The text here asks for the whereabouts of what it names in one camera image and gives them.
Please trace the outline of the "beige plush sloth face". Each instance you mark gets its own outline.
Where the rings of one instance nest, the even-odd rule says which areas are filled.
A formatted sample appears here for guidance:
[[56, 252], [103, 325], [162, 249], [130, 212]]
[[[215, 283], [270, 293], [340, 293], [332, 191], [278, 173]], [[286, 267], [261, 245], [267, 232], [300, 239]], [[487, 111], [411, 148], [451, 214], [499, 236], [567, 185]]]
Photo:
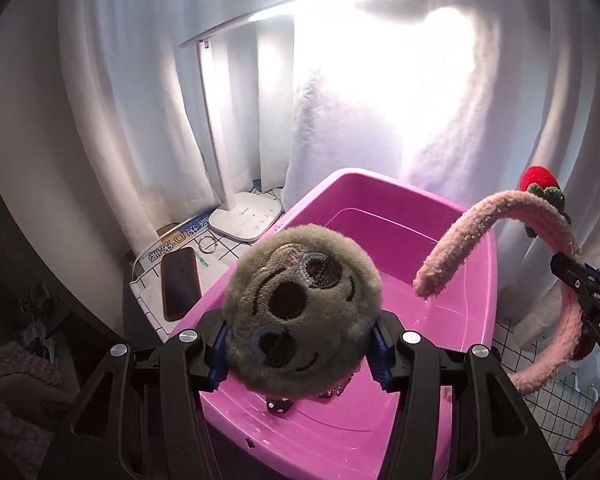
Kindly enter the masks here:
[[274, 399], [341, 388], [365, 356], [381, 291], [370, 255], [336, 231], [305, 224], [260, 240], [224, 292], [230, 374]]

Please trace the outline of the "white grid-pattern bedsheet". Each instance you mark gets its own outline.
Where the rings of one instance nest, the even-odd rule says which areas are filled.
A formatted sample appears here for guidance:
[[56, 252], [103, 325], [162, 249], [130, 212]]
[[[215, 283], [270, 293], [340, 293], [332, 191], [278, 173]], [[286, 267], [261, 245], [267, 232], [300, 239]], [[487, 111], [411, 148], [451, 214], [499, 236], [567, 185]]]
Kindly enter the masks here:
[[[201, 289], [205, 292], [250, 248], [248, 244], [212, 233], [219, 237], [220, 243], [213, 254], [202, 254], [193, 247], [185, 246], [196, 252]], [[176, 324], [163, 317], [160, 262], [145, 270], [136, 258], [132, 264], [130, 289], [158, 337], [166, 340]], [[555, 380], [527, 396], [524, 402], [542, 428], [552, 451], [560, 460], [565, 460], [568, 445], [584, 424], [597, 398], [597, 388], [581, 382], [572, 368], [566, 368]]]

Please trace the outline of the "black smartphone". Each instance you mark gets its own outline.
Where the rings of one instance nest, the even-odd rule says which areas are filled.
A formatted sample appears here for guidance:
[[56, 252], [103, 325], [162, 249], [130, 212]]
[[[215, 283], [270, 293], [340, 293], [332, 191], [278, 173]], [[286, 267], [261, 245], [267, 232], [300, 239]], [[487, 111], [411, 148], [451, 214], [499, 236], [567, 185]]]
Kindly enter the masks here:
[[169, 322], [184, 318], [201, 298], [196, 254], [184, 247], [166, 254], [160, 263], [163, 316]]

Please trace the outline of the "blue printed booklet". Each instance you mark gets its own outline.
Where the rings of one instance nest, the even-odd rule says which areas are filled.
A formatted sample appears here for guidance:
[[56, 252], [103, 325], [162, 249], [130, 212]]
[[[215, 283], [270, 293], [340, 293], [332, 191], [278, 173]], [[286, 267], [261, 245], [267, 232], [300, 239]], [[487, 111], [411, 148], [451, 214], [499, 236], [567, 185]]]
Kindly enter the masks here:
[[137, 257], [139, 263], [145, 270], [174, 250], [185, 246], [193, 247], [196, 252], [202, 254], [213, 254], [219, 247], [219, 237], [212, 233], [209, 226], [210, 212], [198, 214], [174, 228], [168, 229], [158, 240], [153, 242], [144, 252]]

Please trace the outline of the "white sheer curtain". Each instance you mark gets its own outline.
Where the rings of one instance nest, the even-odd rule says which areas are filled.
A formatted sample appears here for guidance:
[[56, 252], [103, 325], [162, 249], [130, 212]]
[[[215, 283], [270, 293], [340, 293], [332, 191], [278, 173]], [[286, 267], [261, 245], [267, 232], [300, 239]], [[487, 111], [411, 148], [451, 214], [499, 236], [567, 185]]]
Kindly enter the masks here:
[[[0, 0], [1, 242], [123, 337], [124, 259], [219, 205], [196, 51], [283, 0]], [[554, 171], [600, 266], [600, 0], [320, 6], [224, 36], [258, 125], [233, 180], [292, 206], [373, 170], [463, 206]]]

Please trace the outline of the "white desk lamp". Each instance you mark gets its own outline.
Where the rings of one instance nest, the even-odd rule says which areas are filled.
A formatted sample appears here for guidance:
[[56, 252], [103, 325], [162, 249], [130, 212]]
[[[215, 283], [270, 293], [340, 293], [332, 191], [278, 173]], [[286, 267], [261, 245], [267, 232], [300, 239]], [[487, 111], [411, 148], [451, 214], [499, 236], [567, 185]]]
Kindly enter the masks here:
[[181, 49], [192, 47], [196, 51], [202, 114], [221, 190], [222, 203], [209, 217], [210, 229], [216, 234], [238, 243], [253, 243], [263, 236], [283, 210], [275, 198], [253, 197], [234, 185], [235, 159], [230, 154], [238, 148], [246, 148], [257, 129], [258, 120], [250, 107], [259, 102], [259, 95], [253, 84], [240, 86], [247, 91], [245, 96], [240, 96], [232, 86], [230, 45], [224, 36], [257, 22], [295, 16], [320, 6], [353, 8], [369, 1], [387, 0], [283, 0], [230, 18], [178, 45]]

